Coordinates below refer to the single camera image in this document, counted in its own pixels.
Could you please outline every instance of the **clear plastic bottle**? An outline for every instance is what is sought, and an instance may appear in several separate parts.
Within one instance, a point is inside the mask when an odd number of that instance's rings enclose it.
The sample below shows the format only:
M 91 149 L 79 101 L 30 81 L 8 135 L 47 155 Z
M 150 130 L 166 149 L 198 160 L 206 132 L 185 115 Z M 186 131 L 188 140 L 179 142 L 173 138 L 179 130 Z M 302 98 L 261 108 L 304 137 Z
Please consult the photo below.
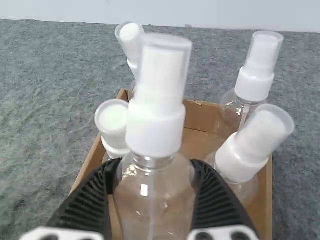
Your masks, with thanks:
M 116 27 L 114 34 L 127 57 L 127 64 L 134 76 L 128 89 L 128 100 L 130 101 L 134 97 L 136 90 L 139 72 L 138 64 L 141 57 L 141 41 L 145 30 L 141 24 L 124 22 Z
M 231 134 L 243 127 L 258 106 L 267 103 L 283 39 L 272 31 L 253 34 L 235 88 L 227 91 L 220 101 L 220 121 L 212 126 L 208 153 L 216 152 Z
M 259 106 L 243 128 L 207 157 L 244 206 L 259 190 L 257 173 L 267 164 L 270 154 L 294 131 L 292 117 L 271 104 Z
M 195 203 L 191 161 L 179 153 L 164 158 L 133 152 L 121 161 L 113 197 L 124 239 L 186 239 Z
M 192 43 L 149 33 L 142 38 L 139 80 L 128 108 L 113 197 L 125 240 L 185 240 L 196 197 L 195 170 L 178 153 Z

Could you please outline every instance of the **white spray nozzle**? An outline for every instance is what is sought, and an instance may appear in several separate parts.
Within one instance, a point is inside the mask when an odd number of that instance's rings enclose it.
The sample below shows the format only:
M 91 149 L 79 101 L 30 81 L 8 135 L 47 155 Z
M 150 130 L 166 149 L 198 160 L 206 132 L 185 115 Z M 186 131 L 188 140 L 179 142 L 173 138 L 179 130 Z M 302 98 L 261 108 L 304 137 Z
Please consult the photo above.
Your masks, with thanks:
M 160 33 L 142 39 L 139 79 L 128 110 L 126 143 L 142 156 L 179 151 L 186 116 L 183 105 L 192 43 Z
M 235 136 L 236 151 L 250 157 L 253 163 L 263 161 L 294 129 L 295 123 L 285 110 L 275 105 L 263 104 Z
M 134 22 L 125 22 L 116 27 L 114 34 L 128 59 L 129 66 L 138 68 L 142 36 L 145 34 L 142 25 Z
M 246 182 L 268 162 L 270 154 L 295 129 L 292 117 L 271 104 L 259 106 L 239 132 L 216 153 L 216 167 L 231 181 Z
M 255 75 L 272 75 L 284 37 L 273 31 L 253 34 L 244 70 Z
M 126 144 L 127 121 L 128 103 L 123 100 L 105 101 L 95 111 L 95 125 L 101 133 L 105 150 L 112 158 L 123 157 L 129 152 Z
M 139 81 L 134 98 L 146 99 L 157 108 L 179 106 L 184 97 L 192 42 L 188 39 L 148 33 L 142 39 Z
M 268 98 L 283 40 L 281 34 L 273 31 L 257 31 L 253 34 L 245 64 L 240 69 L 234 88 L 239 98 L 248 102 L 261 102 Z

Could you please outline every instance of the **cardboard tray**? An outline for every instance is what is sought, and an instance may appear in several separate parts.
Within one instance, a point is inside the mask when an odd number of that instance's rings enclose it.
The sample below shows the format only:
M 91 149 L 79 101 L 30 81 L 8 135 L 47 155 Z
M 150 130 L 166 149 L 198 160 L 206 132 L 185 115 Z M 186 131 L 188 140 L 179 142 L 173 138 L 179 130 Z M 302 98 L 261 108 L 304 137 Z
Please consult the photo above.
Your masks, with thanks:
M 121 89 L 117 99 L 128 101 L 128 92 Z M 185 100 L 186 118 L 183 130 L 181 152 L 189 159 L 202 160 L 207 154 L 209 131 L 215 121 L 220 121 L 215 103 Z M 84 161 L 71 192 L 88 174 L 99 167 L 106 151 L 98 135 Z M 246 209 L 260 235 L 260 240 L 272 240 L 272 157 L 259 172 L 259 192 L 254 201 Z M 112 196 L 109 196 L 109 208 L 114 240 L 121 240 L 122 233 Z

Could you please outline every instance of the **gray carpet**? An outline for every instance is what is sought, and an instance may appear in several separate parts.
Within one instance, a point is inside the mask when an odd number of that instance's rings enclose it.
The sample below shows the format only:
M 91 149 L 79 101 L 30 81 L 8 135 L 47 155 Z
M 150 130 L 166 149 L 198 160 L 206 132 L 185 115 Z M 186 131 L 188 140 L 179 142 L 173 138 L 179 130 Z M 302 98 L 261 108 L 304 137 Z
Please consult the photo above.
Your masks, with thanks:
M 94 112 L 132 81 L 115 25 L 0 20 L 0 239 L 46 223 L 98 131 Z M 194 43 L 186 98 L 235 84 L 253 31 L 145 27 Z M 269 102 L 294 134 L 274 153 L 274 239 L 320 238 L 320 34 L 284 34 Z

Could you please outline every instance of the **bottle neck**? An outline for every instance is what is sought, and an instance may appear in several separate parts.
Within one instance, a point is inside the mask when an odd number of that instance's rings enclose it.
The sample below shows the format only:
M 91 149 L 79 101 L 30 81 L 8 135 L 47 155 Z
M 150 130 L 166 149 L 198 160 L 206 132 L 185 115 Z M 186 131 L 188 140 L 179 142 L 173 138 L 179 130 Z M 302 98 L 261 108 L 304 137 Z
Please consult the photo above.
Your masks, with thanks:
M 133 153 L 133 163 L 136 167 L 144 172 L 153 172 L 166 168 L 174 161 L 174 156 L 155 158 L 149 156 L 141 156 Z
M 242 106 L 250 105 L 251 107 L 258 107 L 258 105 L 260 105 L 262 102 L 265 102 L 265 100 L 264 101 L 246 101 L 238 97 L 236 93 L 234 93 L 234 96 L 235 96 L 235 100 L 239 102 Z

